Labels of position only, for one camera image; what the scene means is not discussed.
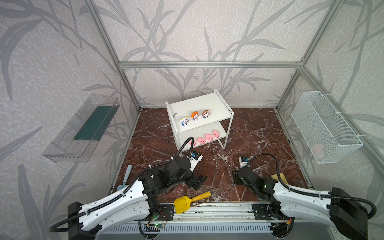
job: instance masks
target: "wallpaper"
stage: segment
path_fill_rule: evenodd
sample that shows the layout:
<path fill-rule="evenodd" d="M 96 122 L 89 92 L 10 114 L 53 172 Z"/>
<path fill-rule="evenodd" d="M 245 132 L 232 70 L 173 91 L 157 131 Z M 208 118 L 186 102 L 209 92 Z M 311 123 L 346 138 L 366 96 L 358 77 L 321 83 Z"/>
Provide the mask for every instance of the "wallpaper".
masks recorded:
<path fill-rule="evenodd" d="M 143 68 L 128 70 L 126 76 L 142 107 L 165 107 L 165 101 L 174 103 L 217 89 L 232 107 L 272 108 L 293 72 L 291 68 Z"/>
<path fill-rule="evenodd" d="M 49 226 L 107 194 L 137 111 L 83 1 L 0 0 L 0 56 L 0 239 L 66 239 Z M 91 159 L 43 157 L 91 93 L 121 104 Z"/>
<path fill-rule="evenodd" d="M 306 68 L 384 157 L 384 0 L 343 4 Z"/>
<path fill-rule="evenodd" d="M 302 92 L 315 91 L 306 78 L 298 78 L 279 113 L 291 135 L 305 171 L 314 189 L 331 191 L 332 187 L 341 188 L 353 197 L 360 197 L 374 202 L 377 206 L 375 217 L 368 221 L 370 240 L 382 239 L 384 234 L 384 178 L 361 149 L 356 150 L 338 163 L 318 164 L 305 142 L 299 128 L 291 116 Z"/>
<path fill-rule="evenodd" d="M 94 2 L 120 61 L 300 61 L 332 1 Z M 125 71 L 142 107 L 215 88 L 230 106 L 274 107 L 294 70 Z"/>

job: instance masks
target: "red marble surface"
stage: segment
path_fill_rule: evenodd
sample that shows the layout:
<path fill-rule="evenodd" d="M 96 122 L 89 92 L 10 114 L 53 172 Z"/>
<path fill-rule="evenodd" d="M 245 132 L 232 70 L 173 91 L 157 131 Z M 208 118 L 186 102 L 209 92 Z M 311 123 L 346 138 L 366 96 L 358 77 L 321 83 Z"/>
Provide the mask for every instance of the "red marble surface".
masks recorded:
<path fill-rule="evenodd" d="M 274 154 L 288 183 L 305 187 L 304 177 L 292 153 L 291 147 L 272 108 L 235 108 L 227 146 L 222 149 L 215 141 L 195 150 L 203 159 L 194 170 L 197 176 L 208 176 L 203 183 L 207 189 L 219 186 L 224 191 L 214 193 L 209 201 L 253 202 L 256 196 L 245 188 L 233 184 L 232 171 L 240 167 L 238 158 L 251 157 L 258 153 Z M 224 129 L 229 120 L 222 121 Z M 158 164 L 170 159 L 177 152 L 166 109 L 143 109 L 135 133 L 119 173 L 115 189 L 122 184 L 128 164 L 133 165 L 128 182 L 131 182 L 148 164 Z M 260 177 L 269 177 L 276 173 L 275 161 L 268 156 L 255 159 L 251 168 Z M 186 195 L 188 187 L 178 185 L 171 193 L 158 195 L 160 202 L 173 202 Z"/>

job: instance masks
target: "pig figurine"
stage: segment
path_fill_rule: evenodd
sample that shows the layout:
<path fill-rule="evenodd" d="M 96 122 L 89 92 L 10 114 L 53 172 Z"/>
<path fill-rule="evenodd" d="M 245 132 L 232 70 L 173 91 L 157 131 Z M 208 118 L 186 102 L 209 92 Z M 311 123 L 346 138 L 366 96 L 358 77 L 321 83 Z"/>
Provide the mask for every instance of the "pig figurine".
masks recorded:
<path fill-rule="evenodd" d="M 190 140 L 190 141 L 188 142 L 189 145 L 191 145 L 191 143 L 192 143 L 192 140 Z M 193 146 L 196 146 L 196 142 L 195 142 L 195 141 L 193 141 Z"/>
<path fill-rule="evenodd" d="M 213 134 L 214 134 L 215 138 L 219 138 L 220 137 L 220 133 L 218 131 L 216 131 L 216 130 L 214 130 Z"/>
<path fill-rule="evenodd" d="M 202 138 L 202 137 L 198 137 L 198 138 L 197 138 L 197 141 L 198 141 L 199 143 L 201 143 L 201 144 L 204 144 L 204 143 L 205 143 L 205 139 Z"/>
<path fill-rule="evenodd" d="M 211 134 L 206 134 L 205 139 L 207 139 L 208 141 L 212 141 L 214 138 L 212 137 Z"/>

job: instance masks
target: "brown toy tool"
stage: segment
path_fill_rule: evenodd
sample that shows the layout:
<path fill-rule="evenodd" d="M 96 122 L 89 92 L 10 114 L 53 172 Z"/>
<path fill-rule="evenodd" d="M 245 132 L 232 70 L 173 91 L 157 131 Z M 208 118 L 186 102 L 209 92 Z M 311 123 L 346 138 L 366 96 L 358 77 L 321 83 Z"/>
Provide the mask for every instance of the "brown toy tool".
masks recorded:
<path fill-rule="evenodd" d="M 197 190 L 195 190 L 193 188 L 187 189 L 187 196 L 192 199 L 192 198 L 194 198 L 200 194 L 203 194 L 204 192 L 214 193 L 214 192 L 218 192 L 218 191 L 222 191 L 222 190 L 223 190 L 223 187 L 217 187 L 217 188 L 207 190 L 205 187 L 201 186 Z M 195 202 L 192 202 L 192 206 L 196 206 L 196 205 L 205 203 L 207 201 L 208 201 L 208 198 L 200 199 L 200 200 L 197 200 Z"/>

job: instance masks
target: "yellow toy shovel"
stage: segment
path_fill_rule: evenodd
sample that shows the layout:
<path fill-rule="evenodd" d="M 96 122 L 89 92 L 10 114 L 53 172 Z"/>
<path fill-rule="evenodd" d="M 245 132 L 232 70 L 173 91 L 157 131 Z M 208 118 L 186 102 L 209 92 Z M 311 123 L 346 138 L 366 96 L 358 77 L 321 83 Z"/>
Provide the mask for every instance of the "yellow toy shovel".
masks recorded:
<path fill-rule="evenodd" d="M 177 214 L 183 213 L 190 208 L 191 202 L 198 201 L 210 196 L 211 192 L 204 192 L 203 194 L 200 194 L 192 199 L 190 199 L 188 196 L 178 198 L 175 200 L 175 211 Z"/>

